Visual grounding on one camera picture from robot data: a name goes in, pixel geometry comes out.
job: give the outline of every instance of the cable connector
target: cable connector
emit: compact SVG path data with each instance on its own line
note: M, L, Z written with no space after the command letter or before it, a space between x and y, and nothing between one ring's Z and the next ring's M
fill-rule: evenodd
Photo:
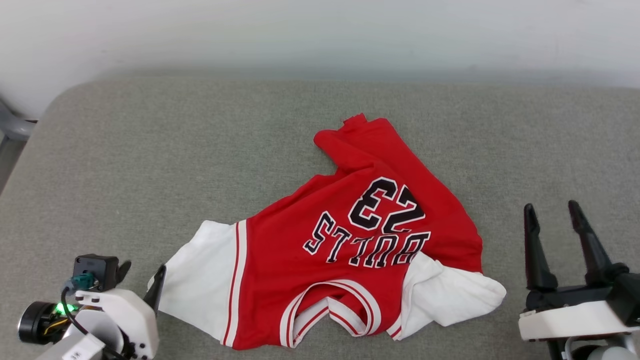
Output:
M73 276L71 279L67 280L62 288L69 288L69 293L75 293L78 290L89 290L94 287L95 278L93 274L90 272L85 274L80 274L77 276Z

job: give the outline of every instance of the red and white shirt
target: red and white shirt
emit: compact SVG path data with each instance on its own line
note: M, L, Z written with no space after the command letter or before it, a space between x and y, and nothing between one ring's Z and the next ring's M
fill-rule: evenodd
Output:
M501 303L475 225L386 119L314 140L336 173L246 220L205 221L166 264L161 311L245 349L295 347L326 315L400 340Z

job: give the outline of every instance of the gray fabric surface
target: gray fabric surface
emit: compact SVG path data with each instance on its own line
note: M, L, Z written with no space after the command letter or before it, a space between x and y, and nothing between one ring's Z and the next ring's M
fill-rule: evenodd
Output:
M0 197L0 350L44 351L14 324L56 301L74 256L131 259L144 294L205 219L231 223L334 170L313 135L359 112L387 117L459 198L484 239L495 312L393 342L328 319L295 350L238 352L167 315L157 359L546 359L518 333L526 296L522 208L532 202L553 271L583 281L566 202L576 199L615 261L640 255L640 92L599 88L138 78L90 83L53 102Z

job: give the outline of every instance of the green led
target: green led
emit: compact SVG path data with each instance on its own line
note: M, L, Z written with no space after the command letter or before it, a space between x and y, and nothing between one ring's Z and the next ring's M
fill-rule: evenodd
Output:
M67 304L67 309L68 309L68 310L69 310L69 312L71 313L72 311L76 311L76 310L77 310L77 307L76 307L76 306L73 306L73 305L71 305L71 304ZM64 313L65 313L65 308L64 308L64 306L62 305L62 303L61 303L61 302L59 302L59 303L58 303L58 305L56 305L56 312L57 312L58 314L64 314Z

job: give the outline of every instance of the red fabric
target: red fabric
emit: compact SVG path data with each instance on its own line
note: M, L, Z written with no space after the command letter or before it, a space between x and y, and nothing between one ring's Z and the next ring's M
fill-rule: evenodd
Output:
M375 333L387 330L400 314L402 283L408 263L393 265L407 237L430 231L421 251L445 266L481 271L482 240L455 196L431 174L409 150L386 119L368 122L360 114L344 122L339 130L324 130L314 138L337 165L334 175L314 176L298 191L247 220L247 259L240 289L239 325L233 347L280 345L280 320L290 302L309 286L335 279L349 279L366 288L381 311L380 326ZM393 199L384 191L373 193L379 199L375 209L363 208L361 218L381 218L375 229L358 227L349 214L364 197L372 182L383 179L385 186L395 182ZM396 246L387 253L384 267L378 260L392 240L383 242L373 266L366 267L366 257L374 252L378 237L384 236L382 225L392 213L409 210L397 202L406 186L424 218L394 227L407 232L397 236ZM334 221L332 232L341 227L351 236L337 252L335 262L328 263L333 246L340 236L321 234L325 240L315 254L305 249L314 241L313 232L322 214ZM369 238L358 266L349 264L360 250L355 238ZM365 306L350 292L329 285L312 288L301 301L298 313L317 301L331 297L341 301L366 322Z

